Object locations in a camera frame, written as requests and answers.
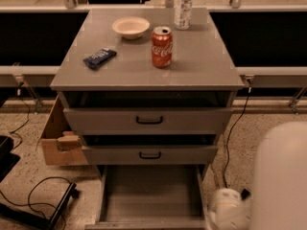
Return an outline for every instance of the red soda can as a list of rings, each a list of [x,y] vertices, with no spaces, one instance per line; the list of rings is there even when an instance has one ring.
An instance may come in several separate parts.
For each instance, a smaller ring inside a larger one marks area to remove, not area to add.
[[[172,62],[173,35],[169,27],[156,27],[152,33],[153,65],[159,68],[169,66]]]

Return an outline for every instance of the cardboard box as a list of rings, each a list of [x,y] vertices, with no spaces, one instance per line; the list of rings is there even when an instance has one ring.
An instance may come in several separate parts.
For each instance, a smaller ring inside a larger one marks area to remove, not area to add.
[[[51,110],[40,141],[46,165],[75,166],[88,164],[78,136],[70,131],[59,97],[57,97]]]

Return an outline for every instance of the power cord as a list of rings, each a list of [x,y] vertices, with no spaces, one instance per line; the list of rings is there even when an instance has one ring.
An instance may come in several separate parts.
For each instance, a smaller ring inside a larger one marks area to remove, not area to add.
[[[17,136],[18,137],[18,139],[19,139],[19,143],[13,148],[13,150],[15,150],[16,148],[18,148],[21,144],[22,144],[22,142],[23,142],[23,139],[22,139],[22,137],[21,137],[21,135],[20,134],[18,134],[18,133],[16,133],[19,129],[21,129],[22,127],[24,127],[25,125],[27,125],[28,124],[28,122],[30,121],[30,119],[29,119],[29,115],[30,115],[30,107],[23,101],[23,99],[20,97],[20,95],[21,95],[21,86],[24,84],[24,82],[23,81],[21,81],[20,83],[19,83],[19,85],[18,85],[18,87],[17,87],[17,96],[20,98],[20,100],[28,107],[28,112],[27,112],[27,120],[21,125],[21,126],[19,126],[18,128],[16,128],[15,130],[12,130],[12,131],[9,131],[9,134],[11,135],[11,136]]]
[[[213,168],[212,163],[210,163],[210,168],[211,168],[211,171],[213,172],[214,184],[215,184],[216,188],[221,188],[220,183],[219,183],[219,178],[217,176],[216,171]]]
[[[225,175],[225,174],[226,174],[226,171],[227,171],[227,167],[228,167],[228,165],[229,165],[229,162],[230,162],[230,153],[229,153],[229,146],[228,146],[228,145],[229,145],[229,140],[230,140],[230,136],[231,136],[231,133],[232,133],[233,128],[235,128],[235,126],[236,126],[237,123],[240,121],[240,119],[242,118],[242,116],[245,114],[246,109],[247,109],[248,100],[249,100],[249,96],[250,96],[250,92],[251,92],[251,87],[250,87],[251,82],[249,81],[248,83],[249,83],[248,96],[247,96],[246,103],[245,103],[245,105],[244,105],[244,107],[243,107],[243,111],[242,111],[241,115],[239,116],[239,118],[236,120],[236,122],[235,122],[235,123],[232,125],[232,127],[230,128],[230,131],[229,131],[229,133],[228,133],[227,140],[226,140],[226,142],[225,142],[225,144],[224,144],[225,150],[226,150],[226,154],[227,154],[227,161],[226,161],[226,164],[225,164],[224,169],[223,169],[223,181],[224,181],[224,186],[225,186],[226,188],[228,188],[228,183],[227,183],[226,175]]]
[[[1,195],[7,202],[9,202],[11,205],[17,206],[17,207],[26,207],[26,206],[28,206],[33,212],[39,213],[39,214],[41,214],[45,219],[47,219],[47,218],[46,218],[46,215],[45,215],[42,211],[38,211],[38,210],[34,209],[32,206],[35,206],[35,205],[47,205],[47,206],[50,206],[50,207],[54,208],[55,210],[57,209],[57,207],[54,206],[54,205],[52,205],[52,204],[50,204],[50,203],[45,203],[45,202],[44,202],[44,203],[31,203],[31,202],[30,202],[30,199],[31,199],[31,195],[32,195],[33,191],[34,191],[41,183],[43,183],[43,182],[46,181],[46,180],[50,180],[50,179],[62,179],[62,180],[67,181],[68,184],[71,183],[67,178],[60,177],[60,176],[50,176],[50,177],[46,177],[46,178],[42,179],[41,181],[39,181],[39,182],[31,189],[31,191],[30,191],[29,194],[28,194],[28,202],[27,202],[26,204],[17,204],[17,203],[14,203],[14,202],[10,201],[10,200],[3,194],[3,192],[2,192],[1,190],[0,190],[0,195]],[[64,230],[64,229],[66,228],[66,220],[65,220],[65,217],[64,217],[63,215],[60,215],[60,216],[61,216],[61,218],[62,218],[62,220],[63,220],[63,230]]]

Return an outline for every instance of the drawer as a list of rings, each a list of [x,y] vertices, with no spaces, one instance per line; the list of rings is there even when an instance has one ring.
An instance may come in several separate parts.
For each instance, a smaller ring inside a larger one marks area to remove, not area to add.
[[[64,91],[65,107],[227,107],[231,91]]]
[[[84,138],[93,145],[83,146],[83,154],[91,165],[207,164],[217,153],[216,146],[209,146],[213,137],[204,135]]]
[[[221,134],[231,108],[64,109],[79,135]]]
[[[204,229],[197,166],[106,166],[96,222],[85,229]]]

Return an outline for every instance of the white bowl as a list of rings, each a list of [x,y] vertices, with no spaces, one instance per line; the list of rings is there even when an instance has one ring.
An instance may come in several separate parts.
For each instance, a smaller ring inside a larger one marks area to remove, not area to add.
[[[112,29],[125,39],[136,39],[150,28],[150,22],[140,17],[125,17],[116,20]]]

